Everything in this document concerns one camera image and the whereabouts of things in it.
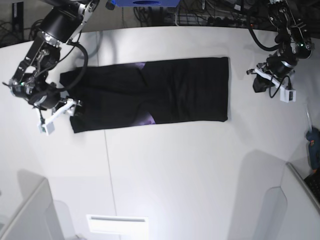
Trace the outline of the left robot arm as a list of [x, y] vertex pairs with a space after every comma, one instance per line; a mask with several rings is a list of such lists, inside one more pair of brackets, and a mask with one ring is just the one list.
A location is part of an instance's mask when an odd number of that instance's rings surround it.
[[259, 63], [256, 69], [250, 69], [248, 75], [256, 75], [253, 90], [265, 92], [274, 87], [275, 81], [282, 85], [289, 77], [300, 59], [307, 59], [313, 51], [313, 43], [302, 11], [296, 0], [270, 0], [267, 4], [268, 19], [277, 30], [274, 41], [276, 45], [267, 47], [257, 38], [252, 26], [251, 15], [258, 6], [252, 6], [246, 16], [247, 29], [256, 45], [266, 52], [273, 52], [265, 62]]

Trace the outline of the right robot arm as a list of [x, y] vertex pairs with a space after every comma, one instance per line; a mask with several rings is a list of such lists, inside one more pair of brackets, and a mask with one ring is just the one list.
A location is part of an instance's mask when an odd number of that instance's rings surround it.
[[[55, 110], [44, 119], [39, 113], [40, 126], [52, 124], [58, 114], [78, 105], [74, 99], [61, 98], [61, 93], [73, 88], [83, 77], [89, 61], [87, 50], [73, 41], [99, 5], [98, 0], [48, 0], [52, 10], [41, 21], [38, 33], [24, 59], [19, 63], [14, 75], [6, 83], [11, 93], [22, 98], [39, 112]], [[84, 64], [78, 76], [65, 87], [58, 88], [55, 83], [47, 83], [49, 71], [61, 61], [61, 44], [78, 48], [84, 57]]]

